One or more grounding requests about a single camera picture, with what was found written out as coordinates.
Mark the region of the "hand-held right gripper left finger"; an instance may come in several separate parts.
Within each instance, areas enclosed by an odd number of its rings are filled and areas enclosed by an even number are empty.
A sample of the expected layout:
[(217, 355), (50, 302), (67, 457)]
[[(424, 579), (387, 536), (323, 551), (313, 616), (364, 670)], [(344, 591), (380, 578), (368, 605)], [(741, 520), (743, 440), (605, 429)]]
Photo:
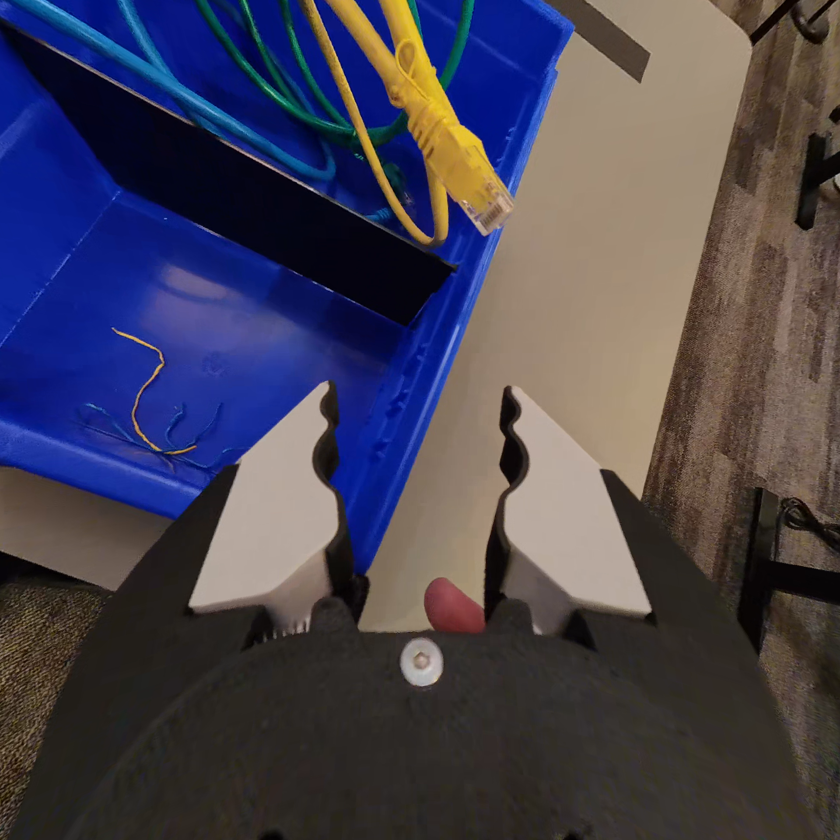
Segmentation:
[(194, 613), (266, 609), (274, 627), (309, 627), (314, 606), (352, 582), (336, 385), (324, 381), (236, 464), (189, 601)]

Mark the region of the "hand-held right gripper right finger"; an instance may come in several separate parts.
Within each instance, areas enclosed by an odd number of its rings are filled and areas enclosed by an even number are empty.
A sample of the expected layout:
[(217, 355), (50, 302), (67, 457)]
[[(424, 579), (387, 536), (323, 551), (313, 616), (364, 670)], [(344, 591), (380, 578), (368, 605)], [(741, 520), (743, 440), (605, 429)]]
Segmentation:
[(528, 606), (536, 634), (580, 610), (644, 620), (652, 612), (602, 468), (525, 391), (505, 387), (501, 492), (486, 548), (485, 615)]

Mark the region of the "blue plastic bin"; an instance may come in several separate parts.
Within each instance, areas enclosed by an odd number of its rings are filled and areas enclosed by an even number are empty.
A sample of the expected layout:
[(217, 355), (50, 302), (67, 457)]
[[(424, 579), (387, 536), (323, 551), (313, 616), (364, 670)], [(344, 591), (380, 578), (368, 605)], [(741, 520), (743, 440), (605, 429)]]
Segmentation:
[[(261, 93), (194, 2), (135, 7), (175, 78), (299, 161), (302, 178), (240, 150), (374, 222), (385, 200), (366, 163)], [(2, 21), (183, 118), (162, 90), (15, 3), (2, 2)], [(2, 40), (2, 469), (41, 490), (45, 511), (20, 537), (4, 523), (3, 550), (58, 564), (47, 528), (72, 514), (80, 522), (83, 502), (137, 529), (180, 515), (214, 477), (77, 424), (77, 409), (94, 403), (133, 432), (133, 399), (157, 358), (114, 327), (164, 353), (139, 410), (157, 445), (177, 406), (186, 405), (174, 435), (182, 447), (224, 405), (191, 453), (203, 463), (225, 447), (247, 450), (315, 385), (336, 384), (335, 484), (366, 571), (501, 237), (449, 212), (445, 243), (427, 252), (456, 270), (409, 324), (394, 322), (115, 185)]]

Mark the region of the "black desk leg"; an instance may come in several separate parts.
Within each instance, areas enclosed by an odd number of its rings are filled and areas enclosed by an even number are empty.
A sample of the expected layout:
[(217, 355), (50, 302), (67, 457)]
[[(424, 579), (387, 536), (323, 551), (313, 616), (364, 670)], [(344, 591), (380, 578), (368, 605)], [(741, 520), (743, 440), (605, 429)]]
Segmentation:
[(820, 200), (820, 187), (839, 173), (839, 151), (829, 153), (831, 135), (810, 135), (801, 175), (795, 223), (802, 230), (813, 228)]
[(821, 521), (796, 497), (779, 497), (755, 487), (747, 555), (738, 601), (738, 623), (760, 656), (764, 627), (776, 592), (837, 606), (839, 573), (779, 559), (784, 530), (803, 532), (839, 554), (839, 524)]

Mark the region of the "black bin divider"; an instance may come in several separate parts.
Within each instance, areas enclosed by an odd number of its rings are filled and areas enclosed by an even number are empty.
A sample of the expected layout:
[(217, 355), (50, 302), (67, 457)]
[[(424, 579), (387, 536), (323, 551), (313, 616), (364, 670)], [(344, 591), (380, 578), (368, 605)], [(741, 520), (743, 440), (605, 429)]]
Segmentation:
[(455, 272), (21, 28), (2, 40), (122, 189), (402, 325)]

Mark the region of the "dark tape strip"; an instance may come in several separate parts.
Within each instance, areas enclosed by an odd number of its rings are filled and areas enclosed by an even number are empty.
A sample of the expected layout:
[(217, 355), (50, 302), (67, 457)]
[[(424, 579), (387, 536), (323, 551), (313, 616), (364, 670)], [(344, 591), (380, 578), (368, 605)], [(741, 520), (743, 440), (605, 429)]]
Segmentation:
[(649, 51), (589, 1), (546, 1), (572, 22), (583, 40), (611, 61), (624, 74), (641, 83), (650, 59)]

